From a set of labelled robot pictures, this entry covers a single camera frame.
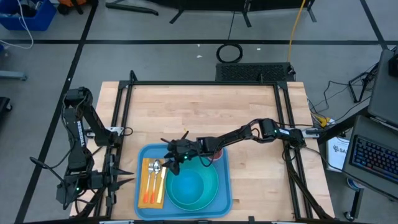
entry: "wooden table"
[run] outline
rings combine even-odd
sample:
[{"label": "wooden table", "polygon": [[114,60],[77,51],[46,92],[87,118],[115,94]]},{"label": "wooden table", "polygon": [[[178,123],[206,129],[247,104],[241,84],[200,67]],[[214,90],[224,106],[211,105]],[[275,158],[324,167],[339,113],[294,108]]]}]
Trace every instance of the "wooden table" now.
[{"label": "wooden table", "polygon": [[[288,83],[289,95],[296,124],[311,124],[303,83]],[[96,111],[105,126],[110,126],[118,90],[118,82],[104,82]],[[285,105],[280,91],[282,106]],[[120,109],[118,120],[121,120]],[[133,86],[127,127],[134,133],[124,138],[120,168],[135,172],[140,149],[160,138],[179,139],[189,130],[189,139],[199,136],[219,136],[247,124],[254,118],[278,121],[274,90],[271,86]],[[308,147],[318,150],[317,141],[306,139]],[[88,148],[95,150],[94,141]],[[211,220],[256,221],[293,220],[292,199],[286,165],[281,158],[282,142],[269,144],[242,141],[228,146],[229,168],[233,191],[232,210],[222,218]],[[97,153],[95,169],[101,170],[105,150]],[[309,191],[325,211],[334,217],[321,158],[302,149],[302,160]],[[113,207],[112,219],[139,219],[134,212],[136,180],[124,184],[117,192],[118,202]],[[305,216],[303,197],[297,188],[302,217]],[[91,192],[82,198],[89,200]]]}]

